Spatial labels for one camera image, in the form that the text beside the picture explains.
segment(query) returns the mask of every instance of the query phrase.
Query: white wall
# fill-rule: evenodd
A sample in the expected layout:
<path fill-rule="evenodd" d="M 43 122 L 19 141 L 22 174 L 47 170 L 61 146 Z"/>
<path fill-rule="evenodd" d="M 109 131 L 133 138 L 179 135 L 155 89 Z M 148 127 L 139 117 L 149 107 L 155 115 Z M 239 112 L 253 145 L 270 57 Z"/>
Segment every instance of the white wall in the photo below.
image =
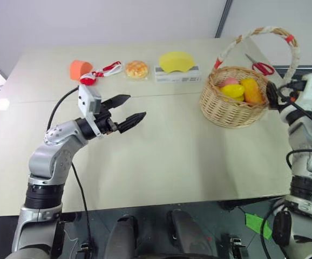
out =
<path fill-rule="evenodd" d="M 225 0 L 0 0 L 0 68 L 30 47 L 212 38 Z"/>
<path fill-rule="evenodd" d="M 238 36 L 265 25 L 292 33 L 301 50 L 301 65 L 312 65 L 312 0 L 235 0 L 222 37 Z M 289 65 L 288 45 L 275 35 L 254 36 L 263 54 L 274 65 Z"/>
<path fill-rule="evenodd" d="M 225 0 L 0 0 L 0 68 L 10 74 L 31 47 L 212 38 Z M 312 0 L 235 0 L 222 37 L 265 25 L 299 41 L 312 64 Z M 290 61 L 276 36 L 254 37 L 273 64 Z"/>

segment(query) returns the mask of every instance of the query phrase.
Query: wicker basket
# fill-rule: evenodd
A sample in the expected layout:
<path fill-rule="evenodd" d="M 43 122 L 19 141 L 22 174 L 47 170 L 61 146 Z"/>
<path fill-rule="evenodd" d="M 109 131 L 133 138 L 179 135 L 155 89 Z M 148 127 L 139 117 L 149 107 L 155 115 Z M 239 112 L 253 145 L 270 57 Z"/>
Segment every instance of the wicker basket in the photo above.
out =
<path fill-rule="evenodd" d="M 258 120 L 258 118 L 260 118 L 260 116 L 262 116 L 263 112 L 266 110 L 268 106 L 266 97 L 266 86 L 268 79 L 265 76 L 254 70 L 246 69 L 244 67 L 230 66 L 219 69 L 219 66 L 222 64 L 223 60 L 236 46 L 236 44 L 250 37 L 251 35 L 258 35 L 263 33 L 274 33 L 282 37 L 288 43 L 293 58 L 291 61 L 291 66 L 284 76 L 283 83 L 290 82 L 292 76 L 294 75 L 295 70 L 299 65 L 300 54 L 297 41 L 293 35 L 289 34 L 282 28 L 271 26 L 258 28 L 254 31 L 250 31 L 246 35 L 240 35 L 217 58 L 215 66 L 208 77 L 206 86 L 203 89 L 200 97 L 200 108 L 204 116 L 213 123 L 228 128 L 246 127 Z M 258 83 L 266 102 L 264 104 L 251 104 L 243 101 L 236 101 L 221 93 L 218 85 L 229 77 L 233 77 L 238 80 L 243 78 L 254 78 Z"/>

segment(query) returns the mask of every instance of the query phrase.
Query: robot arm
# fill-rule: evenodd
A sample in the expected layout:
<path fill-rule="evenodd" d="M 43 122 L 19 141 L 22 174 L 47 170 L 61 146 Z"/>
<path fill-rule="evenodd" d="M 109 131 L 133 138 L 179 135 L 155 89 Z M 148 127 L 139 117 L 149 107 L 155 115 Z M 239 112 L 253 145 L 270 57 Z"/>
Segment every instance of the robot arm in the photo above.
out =
<path fill-rule="evenodd" d="M 312 258 L 312 74 L 303 81 L 289 83 L 278 90 L 267 87 L 270 108 L 280 112 L 288 123 L 289 143 L 293 149 L 290 194 L 284 198 L 284 209 L 275 217 L 273 239 L 289 259 Z M 278 96 L 285 105 L 279 105 Z"/>
<path fill-rule="evenodd" d="M 25 204 L 21 208 L 12 254 L 8 259 L 54 258 L 61 254 L 61 200 L 73 156 L 90 139 L 102 138 L 103 134 L 114 131 L 123 133 L 144 118 L 145 112 L 134 114 L 121 124 L 111 120 L 109 109 L 120 106 L 129 97 L 118 95 L 101 103 L 101 97 L 92 88 L 79 87 L 78 105 L 85 118 L 49 129 L 29 160 Z"/>

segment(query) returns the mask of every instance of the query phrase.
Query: yellow fruit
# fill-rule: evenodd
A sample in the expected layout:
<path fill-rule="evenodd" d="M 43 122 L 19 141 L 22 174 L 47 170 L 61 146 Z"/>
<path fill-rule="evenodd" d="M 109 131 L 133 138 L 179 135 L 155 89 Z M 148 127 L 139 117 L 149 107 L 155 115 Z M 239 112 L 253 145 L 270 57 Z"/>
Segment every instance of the yellow fruit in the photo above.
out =
<path fill-rule="evenodd" d="M 248 103 L 263 104 L 263 95 L 257 82 L 253 78 L 241 79 L 240 84 L 245 87 L 245 101 Z"/>
<path fill-rule="evenodd" d="M 226 85 L 220 90 L 223 94 L 231 98 L 240 97 L 245 92 L 245 88 L 242 85 Z"/>
<path fill-rule="evenodd" d="M 245 98 L 243 96 L 239 96 L 239 97 L 236 97 L 234 99 L 237 101 L 244 101 Z"/>

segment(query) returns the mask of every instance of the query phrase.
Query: scissors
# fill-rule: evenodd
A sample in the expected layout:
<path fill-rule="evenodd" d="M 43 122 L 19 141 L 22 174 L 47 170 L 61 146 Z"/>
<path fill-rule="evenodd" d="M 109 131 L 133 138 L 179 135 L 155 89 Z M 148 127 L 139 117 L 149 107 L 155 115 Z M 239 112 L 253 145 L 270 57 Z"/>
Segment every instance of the scissors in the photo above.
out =
<path fill-rule="evenodd" d="M 251 58 L 249 55 L 245 54 L 246 57 L 248 57 L 249 60 L 252 61 L 252 69 L 255 71 L 255 69 L 258 69 L 264 76 L 268 76 L 270 74 L 275 73 L 275 69 L 272 66 L 269 66 L 262 62 L 257 62 L 253 58 Z"/>

